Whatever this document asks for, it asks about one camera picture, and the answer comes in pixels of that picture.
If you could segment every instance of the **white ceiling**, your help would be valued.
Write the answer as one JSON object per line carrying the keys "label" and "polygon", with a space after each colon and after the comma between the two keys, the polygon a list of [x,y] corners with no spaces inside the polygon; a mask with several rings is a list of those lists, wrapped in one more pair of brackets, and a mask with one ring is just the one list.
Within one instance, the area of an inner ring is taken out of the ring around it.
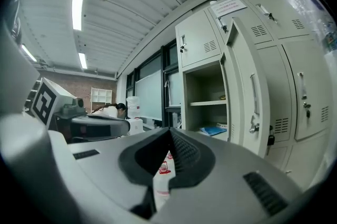
{"label": "white ceiling", "polygon": [[161,20],[187,0],[84,0],[82,31],[72,28],[72,0],[20,0],[23,43],[49,67],[114,74]]}

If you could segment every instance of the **black rubber part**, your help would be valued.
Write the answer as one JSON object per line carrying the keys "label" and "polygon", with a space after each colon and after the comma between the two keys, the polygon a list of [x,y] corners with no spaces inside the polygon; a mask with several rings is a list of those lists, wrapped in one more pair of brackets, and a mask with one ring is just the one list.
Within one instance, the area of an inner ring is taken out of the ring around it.
{"label": "black rubber part", "polygon": [[248,186],[260,201],[265,211],[273,216],[288,206],[288,203],[256,172],[243,176]]}
{"label": "black rubber part", "polygon": [[215,155],[210,148],[174,128],[164,128],[126,148],[118,162],[130,182],[152,188],[153,177],[169,150],[176,172],[168,183],[169,189],[196,186],[215,165]]}
{"label": "black rubber part", "polygon": [[94,150],[84,151],[84,152],[80,152],[80,153],[75,153],[75,154],[73,154],[73,156],[77,160],[77,159],[88,158],[88,157],[91,157],[91,156],[97,155],[97,154],[99,154],[99,152],[94,149]]}

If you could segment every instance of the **black frame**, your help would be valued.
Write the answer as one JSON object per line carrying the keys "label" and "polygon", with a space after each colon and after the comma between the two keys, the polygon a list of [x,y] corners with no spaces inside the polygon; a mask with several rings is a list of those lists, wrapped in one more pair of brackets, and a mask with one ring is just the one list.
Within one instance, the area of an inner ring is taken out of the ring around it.
{"label": "black frame", "polygon": [[160,56],[161,59],[161,90],[162,90],[162,127],[172,126],[173,123],[171,122],[170,113],[173,112],[181,112],[180,107],[169,107],[169,91],[165,88],[165,83],[167,80],[167,75],[172,74],[179,71],[178,62],[169,65],[170,62],[170,49],[176,46],[176,40],[173,40],[162,46],[161,49],[151,55],[148,59],[146,59],[141,65],[131,72],[126,78],[126,92],[125,96],[127,98],[127,92],[132,89],[132,95],[135,95],[135,84],[136,81],[140,79],[140,70],[145,65],[149,64],[154,59]]}

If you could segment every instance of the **whiteboard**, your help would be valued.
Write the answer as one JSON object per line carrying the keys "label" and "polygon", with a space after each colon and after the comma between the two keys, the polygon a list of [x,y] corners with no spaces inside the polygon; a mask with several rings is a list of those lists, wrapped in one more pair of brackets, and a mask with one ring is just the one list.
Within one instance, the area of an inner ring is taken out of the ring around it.
{"label": "whiteboard", "polygon": [[140,98],[141,117],[162,120],[161,71],[136,82],[136,96]]}

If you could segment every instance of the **open locker door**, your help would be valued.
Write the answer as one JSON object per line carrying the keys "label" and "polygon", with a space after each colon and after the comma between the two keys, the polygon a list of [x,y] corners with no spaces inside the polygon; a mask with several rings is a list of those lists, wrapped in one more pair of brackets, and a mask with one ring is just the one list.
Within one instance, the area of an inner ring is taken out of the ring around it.
{"label": "open locker door", "polygon": [[237,17],[232,20],[226,47],[227,56],[239,68],[236,75],[240,77],[236,77],[236,80],[241,80],[243,92],[244,123],[243,129],[238,133],[243,137],[242,146],[264,157],[270,125],[268,86],[254,42]]}

